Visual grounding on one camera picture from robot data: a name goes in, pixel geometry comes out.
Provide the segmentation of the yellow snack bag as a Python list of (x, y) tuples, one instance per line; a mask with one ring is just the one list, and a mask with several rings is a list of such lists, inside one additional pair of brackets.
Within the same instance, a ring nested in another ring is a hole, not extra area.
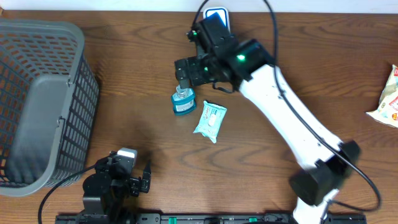
[(376, 110), (366, 112), (377, 122), (397, 128), (397, 66), (393, 65)]

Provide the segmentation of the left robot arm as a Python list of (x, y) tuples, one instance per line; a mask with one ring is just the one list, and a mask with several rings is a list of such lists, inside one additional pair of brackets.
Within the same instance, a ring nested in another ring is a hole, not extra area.
[(148, 193), (151, 182), (151, 161), (141, 177), (132, 177), (134, 159), (112, 152), (95, 164), (95, 173), (83, 183), (84, 210), (76, 223), (127, 224), (135, 223), (136, 215), (123, 207), (125, 199)]

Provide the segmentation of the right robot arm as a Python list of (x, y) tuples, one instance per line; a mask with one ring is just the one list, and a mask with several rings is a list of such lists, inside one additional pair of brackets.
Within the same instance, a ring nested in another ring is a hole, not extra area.
[(289, 179), (298, 197), (294, 223), (321, 223), (344, 181), (358, 168), (355, 141), (343, 142), (292, 91), (275, 59), (255, 39), (196, 41), (197, 55), (175, 61), (182, 88), (230, 82), (253, 103), (292, 150), (301, 170)]

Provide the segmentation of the teal mouthwash bottle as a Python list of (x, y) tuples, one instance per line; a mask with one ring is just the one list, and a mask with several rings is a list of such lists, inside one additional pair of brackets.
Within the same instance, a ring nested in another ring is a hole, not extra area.
[(175, 93), (170, 97), (176, 116), (191, 113), (196, 109), (195, 92), (192, 88), (181, 88), (177, 85)]

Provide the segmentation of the teal wet wipes pack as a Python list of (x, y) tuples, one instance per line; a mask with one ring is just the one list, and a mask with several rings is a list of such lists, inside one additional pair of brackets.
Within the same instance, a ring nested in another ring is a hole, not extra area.
[(202, 136), (209, 138), (210, 141), (215, 144), (227, 109), (223, 106), (209, 103), (207, 101), (204, 101), (203, 103), (203, 112), (193, 133), (200, 133)]

